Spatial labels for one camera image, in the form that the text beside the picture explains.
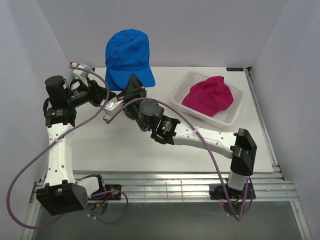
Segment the blue cap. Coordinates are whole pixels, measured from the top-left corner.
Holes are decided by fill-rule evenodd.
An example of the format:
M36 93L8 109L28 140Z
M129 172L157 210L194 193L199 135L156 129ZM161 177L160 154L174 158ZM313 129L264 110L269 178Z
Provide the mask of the blue cap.
M144 87L156 85L150 68L150 42L143 31L125 29L114 34L106 44L105 66L120 75L126 87L132 74Z
M121 91L126 87L126 83L121 76L114 71L110 71L108 68L105 73L105 81L111 91Z

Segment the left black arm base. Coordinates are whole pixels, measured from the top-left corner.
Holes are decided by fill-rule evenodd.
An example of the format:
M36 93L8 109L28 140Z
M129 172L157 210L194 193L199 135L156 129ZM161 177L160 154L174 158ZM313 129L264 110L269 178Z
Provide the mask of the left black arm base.
M121 191L122 185L121 184L106 184L104 186L105 191L110 191L109 193L105 193L102 195L100 199L103 201L117 201L121 199L121 193L115 191Z

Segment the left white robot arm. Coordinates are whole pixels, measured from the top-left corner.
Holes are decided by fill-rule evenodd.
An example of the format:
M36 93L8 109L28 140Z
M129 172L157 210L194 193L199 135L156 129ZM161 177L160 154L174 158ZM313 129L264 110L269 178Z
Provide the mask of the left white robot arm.
M95 80L74 79L72 89L61 75L45 80L48 98L43 104L45 125L49 142L48 167L43 188L36 191L36 199L52 216L89 208L89 197L100 200L106 195L106 187L100 174L92 174L76 181L72 168L73 133L76 108L86 103L99 107L105 99L111 100L116 94L108 93Z

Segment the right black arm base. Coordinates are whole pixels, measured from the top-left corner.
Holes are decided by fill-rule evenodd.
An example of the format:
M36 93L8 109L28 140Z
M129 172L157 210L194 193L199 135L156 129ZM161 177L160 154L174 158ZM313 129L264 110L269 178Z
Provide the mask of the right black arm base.
M233 188L229 188L226 186L227 193L229 194L229 198L232 202L237 202L245 198L246 200L251 200L256 198L256 194L253 191L252 185L248 184L247 192L245 194L246 186L243 187L242 190L235 190ZM209 197L211 200L226 200L227 197L223 190L221 184L210 184L209 185Z

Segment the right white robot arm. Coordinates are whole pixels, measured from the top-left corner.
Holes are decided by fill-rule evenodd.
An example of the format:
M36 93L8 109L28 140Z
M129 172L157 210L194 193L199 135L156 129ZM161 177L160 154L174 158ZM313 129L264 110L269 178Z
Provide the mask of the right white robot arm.
M244 193L246 181L254 171L258 148L247 129L220 132L168 117L155 99L147 97L145 87L135 75L130 77L127 87L116 98L126 105L126 111L140 130L150 132L150 137L157 143L206 149L230 159L226 194L237 199Z

